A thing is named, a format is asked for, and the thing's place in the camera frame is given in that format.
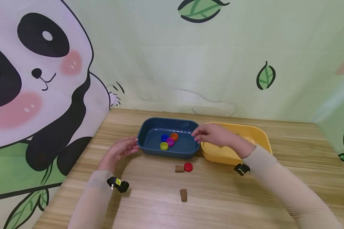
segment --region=yellow plastic tray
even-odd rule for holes
[[[273,154],[268,136],[264,131],[257,127],[222,122],[208,123],[215,123],[221,125],[224,128],[230,130],[231,132],[240,135],[252,144],[261,145],[264,149],[268,150],[268,152]],[[236,152],[229,147],[218,147],[207,142],[202,142],[201,148],[203,149],[203,156],[208,161],[233,165],[242,163],[240,157],[236,154]]]

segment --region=blue plastic tray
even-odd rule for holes
[[[145,154],[191,159],[200,144],[194,141],[191,133],[199,125],[194,121],[171,118],[150,118],[144,121],[138,134],[138,145]],[[168,150],[161,150],[161,136],[178,134],[178,140]]]

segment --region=panda eye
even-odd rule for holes
[[[19,73],[0,51],[0,107],[12,101],[19,94],[21,87]]]
[[[34,53],[49,57],[63,57],[69,53],[69,41],[64,31],[42,14],[24,15],[17,32],[20,42]]]

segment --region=wooden table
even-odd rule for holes
[[[312,188],[344,226],[344,166],[315,124],[112,109],[34,228],[66,228],[107,149],[118,138],[136,136],[150,117],[261,128],[278,161]],[[190,173],[174,172],[184,160],[142,152],[119,162],[116,175],[130,188],[122,195],[113,192],[104,228],[296,228],[275,197],[249,175],[241,177],[233,166],[209,162],[201,152],[190,161]],[[183,188],[188,193],[185,203],[179,193]]]

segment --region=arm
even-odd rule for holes
[[[122,138],[107,151],[89,181],[71,216],[68,229],[101,229],[112,190],[107,179],[112,177],[116,163],[137,152],[137,138]]]
[[[112,195],[106,180],[111,176],[113,174],[109,171],[93,172],[71,216],[68,229],[102,228]]]
[[[299,228],[342,228],[327,205],[261,146],[215,124],[199,126],[192,136],[199,143],[209,142],[233,149],[250,167],[252,176],[277,196]]]
[[[256,149],[243,162],[265,188],[276,195],[301,229],[342,228],[327,205],[264,148]]]

